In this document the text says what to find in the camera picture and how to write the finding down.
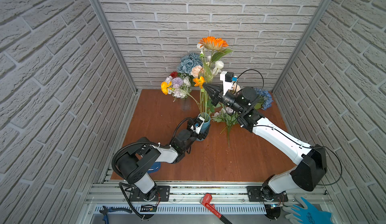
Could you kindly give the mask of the teal ceramic vase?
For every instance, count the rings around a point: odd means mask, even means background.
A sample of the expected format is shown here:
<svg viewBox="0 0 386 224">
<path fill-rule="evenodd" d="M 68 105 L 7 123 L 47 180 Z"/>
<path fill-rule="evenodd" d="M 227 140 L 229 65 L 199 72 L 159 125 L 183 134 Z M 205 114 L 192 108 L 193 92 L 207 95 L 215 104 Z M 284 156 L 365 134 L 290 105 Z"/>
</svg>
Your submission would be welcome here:
<svg viewBox="0 0 386 224">
<path fill-rule="evenodd" d="M 205 113 L 205 112 L 200 113 L 199 115 L 205 119 L 205 125 L 204 125 L 204 132 L 205 132 L 210 126 L 211 117 L 208 113 Z"/>
</svg>

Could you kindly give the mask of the white green mixed bouquet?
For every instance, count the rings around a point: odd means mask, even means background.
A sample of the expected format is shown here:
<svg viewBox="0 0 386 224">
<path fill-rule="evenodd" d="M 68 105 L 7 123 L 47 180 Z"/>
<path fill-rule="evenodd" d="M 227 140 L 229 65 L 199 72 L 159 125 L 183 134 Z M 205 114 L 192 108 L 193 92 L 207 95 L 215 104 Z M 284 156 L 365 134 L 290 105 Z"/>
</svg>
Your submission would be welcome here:
<svg viewBox="0 0 386 224">
<path fill-rule="evenodd" d="M 226 124 L 226 126 L 221 130 L 220 133 L 227 130 L 227 143 L 229 148 L 230 148 L 230 131 L 232 127 L 238 123 L 237 116 L 238 114 L 235 113 L 233 109 L 231 109 L 228 106 L 225 106 L 224 104 L 221 104 L 221 109 L 215 112 L 213 115 L 214 122 L 224 122 Z"/>
</svg>

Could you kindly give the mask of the blue hydrangea flower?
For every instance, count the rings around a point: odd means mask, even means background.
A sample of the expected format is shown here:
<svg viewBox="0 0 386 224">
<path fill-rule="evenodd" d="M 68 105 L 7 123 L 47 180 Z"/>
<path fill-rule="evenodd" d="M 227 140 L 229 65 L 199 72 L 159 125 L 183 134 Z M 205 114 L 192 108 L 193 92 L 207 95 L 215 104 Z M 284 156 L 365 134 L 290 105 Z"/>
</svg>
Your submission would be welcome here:
<svg viewBox="0 0 386 224">
<path fill-rule="evenodd" d="M 258 109 L 267 110 L 268 108 L 270 108 L 272 106 L 273 99 L 269 91 L 262 90 L 259 88 L 254 88 L 254 90 L 257 93 L 257 99 L 258 99 L 258 102 L 254 108 L 256 110 Z"/>
</svg>

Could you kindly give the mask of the pink lilac flower bouquet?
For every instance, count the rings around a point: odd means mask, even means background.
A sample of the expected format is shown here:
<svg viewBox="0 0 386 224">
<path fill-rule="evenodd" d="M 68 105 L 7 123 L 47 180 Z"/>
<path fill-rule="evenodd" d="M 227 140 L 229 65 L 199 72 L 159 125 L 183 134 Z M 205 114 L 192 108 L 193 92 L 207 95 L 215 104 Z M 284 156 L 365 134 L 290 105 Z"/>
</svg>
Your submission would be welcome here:
<svg viewBox="0 0 386 224">
<path fill-rule="evenodd" d="M 191 93 L 191 78 L 189 76 L 178 76 L 173 78 L 168 76 L 161 84 L 161 91 L 165 95 L 171 95 L 174 98 L 187 98 Z"/>
</svg>

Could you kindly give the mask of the pale blue rose bunch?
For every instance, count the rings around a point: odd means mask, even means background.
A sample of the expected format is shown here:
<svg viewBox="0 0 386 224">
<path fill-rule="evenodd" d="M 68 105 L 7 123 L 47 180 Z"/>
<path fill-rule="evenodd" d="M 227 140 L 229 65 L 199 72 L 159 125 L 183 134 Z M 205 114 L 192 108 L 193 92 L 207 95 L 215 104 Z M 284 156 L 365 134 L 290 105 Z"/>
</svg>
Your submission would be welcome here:
<svg viewBox="0 0 386 224">
<path fill-rule="evenodd" d="M 200 55 L 197 53 L 189 53 L 188 55 L 181 58 L 181 62 L 177 67 L 177 72 L 190 75 L 192 69 L 197 66 L 203 67 Z"/>
</svg>

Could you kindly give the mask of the red gerbera flower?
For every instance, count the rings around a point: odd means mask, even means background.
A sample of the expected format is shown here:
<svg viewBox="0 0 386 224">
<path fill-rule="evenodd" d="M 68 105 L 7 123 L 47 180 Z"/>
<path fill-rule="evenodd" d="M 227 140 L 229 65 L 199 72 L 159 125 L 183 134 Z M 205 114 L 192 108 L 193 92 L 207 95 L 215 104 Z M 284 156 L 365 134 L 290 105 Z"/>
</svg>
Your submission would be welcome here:
<svg viewBox="0 0 386 224">
<path fill-rule="evenodd" d="M 179 76 L 179 73 L 174 71 L 170 74 L 170 76 L 174 79 L 174 78 L 177 78 Z"/>
</svg>

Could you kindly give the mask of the clear ribbed glass vase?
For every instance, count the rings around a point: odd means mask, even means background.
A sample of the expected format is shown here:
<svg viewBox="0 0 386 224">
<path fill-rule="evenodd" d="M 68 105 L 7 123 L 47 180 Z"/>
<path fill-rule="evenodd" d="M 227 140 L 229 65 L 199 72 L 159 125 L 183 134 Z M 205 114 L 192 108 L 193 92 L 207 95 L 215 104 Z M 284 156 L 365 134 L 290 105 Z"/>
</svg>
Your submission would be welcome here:
<svg viewBox="0 0 386 224">
<path fill-rule="evenodd" d="M 189 98 L 182 98 L 181 99 L 181 110 L 182 111 L 191 110 L 191 100 Z"/>
</svg>

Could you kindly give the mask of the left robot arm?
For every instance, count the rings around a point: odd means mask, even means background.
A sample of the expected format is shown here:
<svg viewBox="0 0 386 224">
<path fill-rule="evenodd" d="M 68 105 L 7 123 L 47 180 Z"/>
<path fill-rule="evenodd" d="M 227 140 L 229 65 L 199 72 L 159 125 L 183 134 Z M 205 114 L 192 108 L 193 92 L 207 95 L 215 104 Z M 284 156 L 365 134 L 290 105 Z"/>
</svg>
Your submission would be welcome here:
<svg viewBox="0 0 386 224">
<path fill-rule="evenodd" d="M 194 130 L 182 130 L 173 137 L 168 146 L 162 146 L 142 137 L 138 141 L 121 148 L 112 159 L 112 169 L 126 180 L 130 187 L 136 187 L 146 200 L 156 196 L 156 184 L 148 170 L 156 162 L 176 164 L 190 152 L 192 144 L 204 140 L 209 131 L 197 134 Z"/>
</svg>

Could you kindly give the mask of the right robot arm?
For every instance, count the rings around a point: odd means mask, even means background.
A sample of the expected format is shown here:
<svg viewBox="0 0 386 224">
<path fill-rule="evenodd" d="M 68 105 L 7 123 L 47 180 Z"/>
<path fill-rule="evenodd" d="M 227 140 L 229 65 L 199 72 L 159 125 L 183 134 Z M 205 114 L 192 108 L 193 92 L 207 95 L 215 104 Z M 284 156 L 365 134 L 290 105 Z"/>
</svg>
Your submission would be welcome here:
<svg viewBox="0 0 386 224">
<path fill-rule="evenodd" d="M 274 201 L 286 191 L 301 188 L 313 191 L 327 173 L 326 151 L 323 146 L 303 142 L 273 124 L 254 107 L 257 92 L 245 87 L 235 94 L 224 91 L 223 86 L 205 83 L 203 88 L 213 104 L 222 103 L 238 114 L 237 121 L 242 128 L 260 136 L 282 151 L 296 165 L 279 175 L 268 178 L 260 189 L 265 201 Z"/>
</svg>

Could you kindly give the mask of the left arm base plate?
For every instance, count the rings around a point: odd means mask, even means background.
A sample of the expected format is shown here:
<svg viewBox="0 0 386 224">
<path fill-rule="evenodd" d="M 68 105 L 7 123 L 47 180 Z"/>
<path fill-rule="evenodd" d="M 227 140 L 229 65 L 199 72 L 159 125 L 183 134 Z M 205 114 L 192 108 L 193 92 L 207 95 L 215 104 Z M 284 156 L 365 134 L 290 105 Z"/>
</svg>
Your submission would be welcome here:
<svg viewBox="0 0 386 224">
<path fill-rule="evenodd" d="M 143 193 L 139 188 L 130 191 L 130 201 L 161 201 L 168 202 L 170 195 L 170 186 L 156 185 L 148 193 Z"/>
</svg>

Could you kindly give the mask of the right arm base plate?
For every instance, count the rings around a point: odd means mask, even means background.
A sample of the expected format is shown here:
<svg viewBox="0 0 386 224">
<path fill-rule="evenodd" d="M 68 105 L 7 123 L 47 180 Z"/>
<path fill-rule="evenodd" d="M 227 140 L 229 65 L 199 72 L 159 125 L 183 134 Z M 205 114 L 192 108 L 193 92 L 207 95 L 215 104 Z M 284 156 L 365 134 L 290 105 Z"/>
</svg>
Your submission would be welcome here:
<svg viewBox="0 0 386 224">
<path fill-rule="evenodd" d="M 286 192 L 274 193 L 269 187 L 247 186 L 247 194 L 250 202 L 287 202 Z"/>
</svg>

